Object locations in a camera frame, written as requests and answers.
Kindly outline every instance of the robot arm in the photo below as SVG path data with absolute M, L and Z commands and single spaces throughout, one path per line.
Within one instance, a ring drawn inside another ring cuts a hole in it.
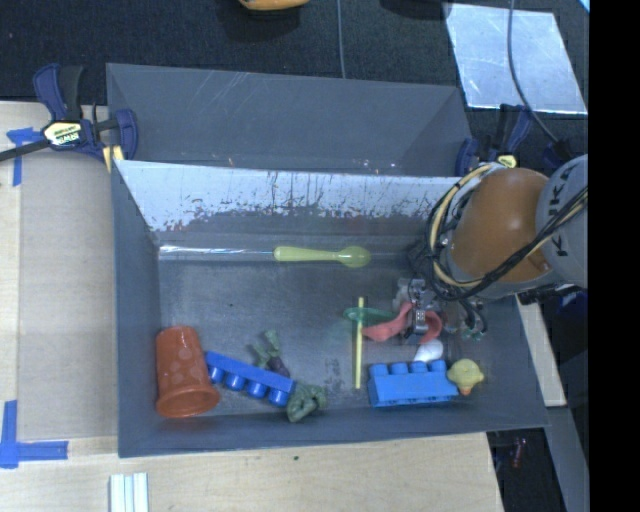
M 482 165 L 433 208 L 409 261 L 435 307 L 478 305 L 515 294 L 587 288 L 588 157 L 551 177 Z

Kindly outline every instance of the wooden table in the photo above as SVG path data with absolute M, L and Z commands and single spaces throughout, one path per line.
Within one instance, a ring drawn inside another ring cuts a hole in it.
M 38 129 L 47 121 L 40 104 L 0 102 L 0 150 L 12 147 L 7 130 Z M 67 158 L 60 153 L 47 161 L 64 166 Z M 2 401 L 18 395 L 21 339 L 21 188 L 12 186 L 12 173 L 13 162 L 0 164 Z M 65 293 L 60 290 L 60 300 Z M 540 311 L 527 306 L 521 313 L 545 403 L 565 405 Z M 55 408 L 45 412 L 56 415 Z M 137 459 L 118 458 L 115 436 L 88 436 L 71 439 L 68 455 L 64 461 L 0 469 L 0 509 L 103 512 L 110 475 L 143 472 L 153 512 L 504 510 L 484 433 Z

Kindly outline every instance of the blue tape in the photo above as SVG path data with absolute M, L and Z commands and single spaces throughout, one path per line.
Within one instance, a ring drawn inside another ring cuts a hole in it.
M 16 440 L 17 419 L 18 401 L 5 402 L 0 441 L 0 468 L 15 469 L 21 461 L 67 459 L 69 441 L 18 442 Z
M 35 131 L 31 127 L 9 130 L 7 137 L 9 137 L 9 140 L 13 142 L 16 147 L 28 142 L 38 142 L 44 139 L 40 132 Z M 22 157 L 18 156 L 13 162 L 13 186 L 17 187 L 20 183 L 22 183 Z

